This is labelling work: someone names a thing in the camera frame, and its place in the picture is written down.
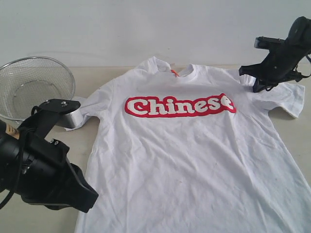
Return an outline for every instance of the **graphic print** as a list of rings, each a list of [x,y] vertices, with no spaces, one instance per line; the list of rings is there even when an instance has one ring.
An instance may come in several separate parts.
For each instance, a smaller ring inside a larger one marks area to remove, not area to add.
[[[173,96],[167,96],[163,101],[156,96],[131,97],[125,103],[125,112],[136,117],[196,117],[223,111],[237,111],[224,93],[196,100],[178,100]]]

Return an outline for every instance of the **t-shirt sleeve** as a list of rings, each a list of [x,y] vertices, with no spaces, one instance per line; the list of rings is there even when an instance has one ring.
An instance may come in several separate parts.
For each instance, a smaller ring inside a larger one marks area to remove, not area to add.
[[[79,111],[82,118],[79,120],[77,127],[74,129],[66,129],[67,131],[81,128],[91,117],[98,117],[98,113],[107,110],[113,99],[114,82],[111,80],[97,89],[87,99],[81,101]]]
[[[255,78],[245,75],[244,85],[253,86]],[[294,118],[298,118],[304,106],[305,87],[298,84],[280,83],[271,91],[251,93],[255,104],[264,110],[272,110],[276,107],[283,108]]]

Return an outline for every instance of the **white wall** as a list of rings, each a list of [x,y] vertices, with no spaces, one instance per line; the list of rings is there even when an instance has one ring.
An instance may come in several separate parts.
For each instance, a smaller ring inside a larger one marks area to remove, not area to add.
[[[1,0],[0,65],[33,55],[67,66],[250,64],[255,37],[287,37],[311,0]]]

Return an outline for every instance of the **metal strainer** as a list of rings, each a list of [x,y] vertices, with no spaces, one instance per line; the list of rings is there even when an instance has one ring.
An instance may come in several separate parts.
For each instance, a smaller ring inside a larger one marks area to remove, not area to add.
[[[71,71],[50,57],[26,57],[0,67],[0,115],[24,120],[31,109],[49,99],[72,99]]]

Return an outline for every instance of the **t-shirt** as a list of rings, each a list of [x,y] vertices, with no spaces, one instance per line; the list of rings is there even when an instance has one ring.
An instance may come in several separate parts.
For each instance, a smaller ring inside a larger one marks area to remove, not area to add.
[[[252,92],[237,70],[152,57],[96,90],[86,180],[99,193],[76,233],[302,233],[311,189],[269,110],[298,117],[304,87]]]

